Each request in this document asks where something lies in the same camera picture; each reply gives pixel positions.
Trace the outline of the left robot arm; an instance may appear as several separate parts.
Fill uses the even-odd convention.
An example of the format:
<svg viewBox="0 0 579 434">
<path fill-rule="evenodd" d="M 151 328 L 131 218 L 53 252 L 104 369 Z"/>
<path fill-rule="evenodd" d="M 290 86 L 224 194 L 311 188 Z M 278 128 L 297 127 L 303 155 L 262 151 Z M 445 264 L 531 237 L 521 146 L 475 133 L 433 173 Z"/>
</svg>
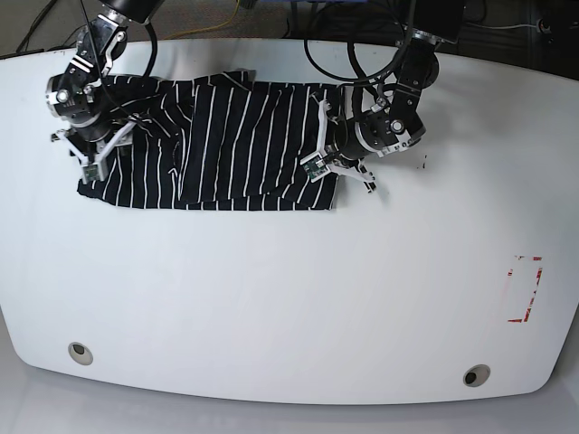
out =
<svg viewBox="0 0 579 434">
<path fill-rule="evenodd" d="M 335 79 L 352 90 L 352 115 L 333 115 L 327 99 L 318 103 L 316 149 L 300 161 L 313 184 L 341 175 L 373 192 L 375 177 L 365 168 L 365 158 L 402 153 L 420 142 L 426 132 L 417 113 L 422 92 L 438 78 L 437 49 L 458 40 L 465 6 L 462 1 L 412 1 L 396 9 L 387 2 L 373 5 L 383 9 L 380 20 L 400 28 L 402 38 L 394 57 L 373 74 L 363 72 L 355 43 L 348 41 L 355 75 Z"/>
</svg>

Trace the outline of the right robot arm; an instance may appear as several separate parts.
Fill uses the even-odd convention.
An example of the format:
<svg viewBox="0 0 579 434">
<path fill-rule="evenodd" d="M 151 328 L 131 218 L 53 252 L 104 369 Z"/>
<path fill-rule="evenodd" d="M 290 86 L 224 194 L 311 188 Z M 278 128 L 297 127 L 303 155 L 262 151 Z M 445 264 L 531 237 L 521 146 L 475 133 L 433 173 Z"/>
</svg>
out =
<svg viewBox="0 0 579 434">
<path fill-rule="evenodd" d="M 117 147 L 130 146 L 133 128 L 144 124 L 139 114 L 126 111 L 117 102 L 105 78 L 126 49 L 131 22 L 143 25 L 151 41 L 143 76 L 151 75 L 158 53 L 151 18 L 161 5 L 160 1 L 105 1 L 105 11 L 85 21 L 66 71 L 48 81 L 48 108 L 71 126 L 54 133 L 52 140 L 62 141 L 77 158 L 84 184 L 106 180 L 109 154 Z"/>
</svg>

